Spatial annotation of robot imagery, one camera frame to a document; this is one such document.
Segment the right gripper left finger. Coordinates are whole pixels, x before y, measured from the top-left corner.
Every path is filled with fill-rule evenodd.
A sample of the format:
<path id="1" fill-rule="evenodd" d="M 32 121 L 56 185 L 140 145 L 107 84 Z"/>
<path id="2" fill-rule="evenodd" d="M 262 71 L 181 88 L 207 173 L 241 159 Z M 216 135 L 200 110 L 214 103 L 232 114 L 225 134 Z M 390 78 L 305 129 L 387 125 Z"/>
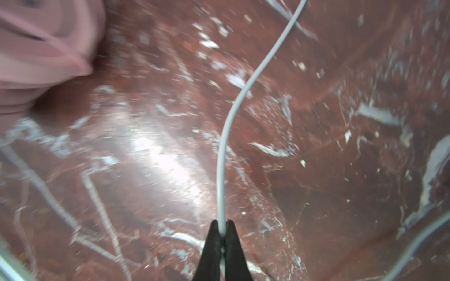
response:
<path id="1" fill-rule="evenodd" d="M 219 281 L 222 237 L 217 220 L 213 220 L 192 281 Z"/>

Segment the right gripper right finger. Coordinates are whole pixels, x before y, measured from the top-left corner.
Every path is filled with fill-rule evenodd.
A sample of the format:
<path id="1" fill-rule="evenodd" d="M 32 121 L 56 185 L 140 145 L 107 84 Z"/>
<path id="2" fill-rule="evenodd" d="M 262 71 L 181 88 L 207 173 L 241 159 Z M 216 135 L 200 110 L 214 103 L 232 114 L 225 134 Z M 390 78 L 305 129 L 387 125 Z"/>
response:
<path id="1" fill-rule="evenodd" d="M 235 223 L 227 222 L 227 231 L 224 238 L 225 280 L 226 281 L 253 281 L 248 269 L 247 261 L 240 243 Z"/>

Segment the pink headphones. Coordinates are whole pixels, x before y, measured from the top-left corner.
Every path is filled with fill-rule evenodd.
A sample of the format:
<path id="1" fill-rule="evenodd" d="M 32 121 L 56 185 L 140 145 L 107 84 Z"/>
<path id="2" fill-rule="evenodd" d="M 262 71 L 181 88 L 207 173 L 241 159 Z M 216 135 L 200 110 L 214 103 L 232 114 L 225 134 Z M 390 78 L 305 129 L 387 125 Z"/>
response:
<path id="1" fill-rule="evenodd" d="M 1 1 L 1 113 L 90 75 L 105 22 L 104 1 Z"/>

